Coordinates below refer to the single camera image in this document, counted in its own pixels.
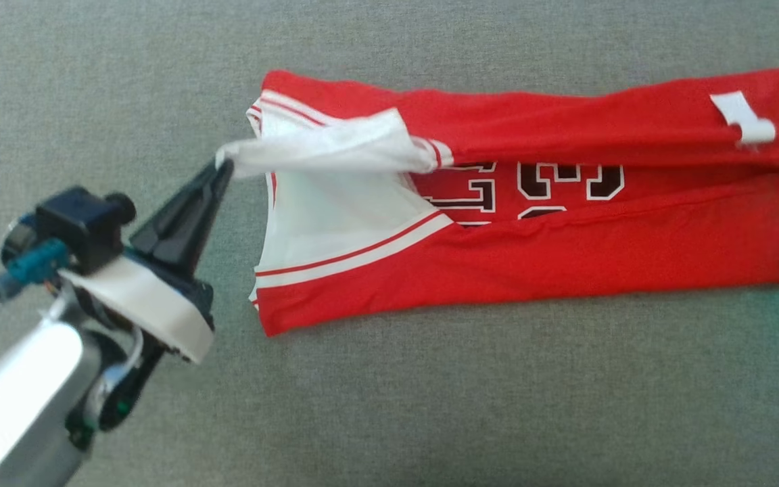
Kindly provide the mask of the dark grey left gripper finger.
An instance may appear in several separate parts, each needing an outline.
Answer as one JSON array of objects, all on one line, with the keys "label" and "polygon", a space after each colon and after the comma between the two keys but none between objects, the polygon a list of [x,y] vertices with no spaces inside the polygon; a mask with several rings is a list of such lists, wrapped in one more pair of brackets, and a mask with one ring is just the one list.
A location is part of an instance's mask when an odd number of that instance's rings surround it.
[{"label": "dark grey left gripper finger", "polygon": [[210,162],[129,239],[136,253],[202,253],[226,193],[226,162]]},{"label": "dark grey left gripper finger", "polygon": [[234,167],[207,164],[154,214],[154,259],[192,275],[203,255]]}]

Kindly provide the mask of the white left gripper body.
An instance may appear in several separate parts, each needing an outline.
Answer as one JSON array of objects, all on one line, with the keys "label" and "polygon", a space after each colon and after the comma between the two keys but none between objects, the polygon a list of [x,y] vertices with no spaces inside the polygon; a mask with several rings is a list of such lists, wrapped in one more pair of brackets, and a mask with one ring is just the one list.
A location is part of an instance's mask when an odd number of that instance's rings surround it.
[{"label": "white left gripper body", "polygon": [[58,274],[194,364],[212,348],[214,332],[198,307],[133,259],[118,256],[89,275]]}]

